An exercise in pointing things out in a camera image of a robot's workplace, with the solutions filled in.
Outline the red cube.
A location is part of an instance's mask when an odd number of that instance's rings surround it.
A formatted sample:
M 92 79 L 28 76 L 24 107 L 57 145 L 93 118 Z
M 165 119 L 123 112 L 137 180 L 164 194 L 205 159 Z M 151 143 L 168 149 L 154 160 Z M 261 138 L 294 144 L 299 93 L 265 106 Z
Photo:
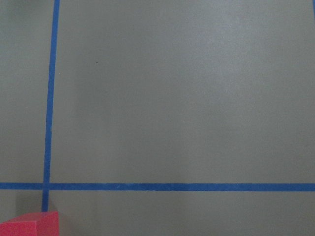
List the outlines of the red cube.
M 27 213 L 0 224 L 1 236 L 59 236 L 59 214 Z

